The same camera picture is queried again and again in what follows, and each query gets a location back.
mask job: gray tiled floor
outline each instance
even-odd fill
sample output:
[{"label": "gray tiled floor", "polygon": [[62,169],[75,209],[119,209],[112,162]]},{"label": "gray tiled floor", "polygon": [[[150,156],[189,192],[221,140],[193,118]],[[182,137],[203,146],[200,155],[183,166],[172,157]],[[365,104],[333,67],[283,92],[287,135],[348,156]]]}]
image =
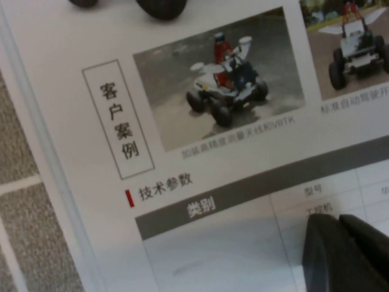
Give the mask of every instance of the gray tiled floor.
[{"label": "gray tiled floor", "polygon": [[13,282],[8,264],[5,261],[4,254],[0,249],[0,291],[1,292],[18,292]]},{"label": "gray tiled floor", "polygon": [[0,216],[29,291],[83,291],[43,184],[1,196]]},{"label": "gray tiled floor", "polygon": [[0,73],[0,184],[38,173]]}]

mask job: black wheel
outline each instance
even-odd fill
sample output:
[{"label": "black wheel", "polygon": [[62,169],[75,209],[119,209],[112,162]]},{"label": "black wheel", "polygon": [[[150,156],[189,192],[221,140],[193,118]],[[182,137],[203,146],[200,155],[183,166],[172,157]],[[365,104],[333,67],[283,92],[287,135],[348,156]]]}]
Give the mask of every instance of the black wheel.
[{"label": "black wheel", "polygon": [[90,8],[98,3],[98,0],[69,0],[69,1],[81,8]]},{"label": "black wheel", "polygon": [[334,89],[340,90],[346,86],[346,78],[335,62],[332,62],[329,65],[328,71],[329,79],[331,80],[331,84]]},{"label": "black wheel", "polygon": [[220,127],[231,126],[232,114],[229,108],[220,100],[216,101],[211,108],[211,114]]},{"label": "black wheel", "polygon": [[384,47],[384,55],[382,56],[384,59],[384,70],[389,74],[389,44]]},{"label": "black wheel", "polygon": [[267,88],[267,84],[262,79],[258,78],[256,80],[256,88],[254,89],[254,100],[257,102],[264,102],[266,100],[266,96],[269,93],[269,89]]},{"label": "black wheel", "polygon": [[187,102],[196,113],[202,113],[205,110],[205,102],[199,95],[187,92]]},{"label": "black wheel", "polygon": [[187,0],[136,0],[152,17],[161,20],[177,18],[187,5]]},{"label": "black wheel", "polygon": [[382,58],[385,53],[385,41],[382,35],[377,35],[374,37],[374,43],[376,44],[376,50],[379,56]]},{"label": "black wheel", "polygon": [[343,71],[345,69],[345,59],[341,48],[338,48],[333,53],[334,61],[338,65],[339,69]]}]

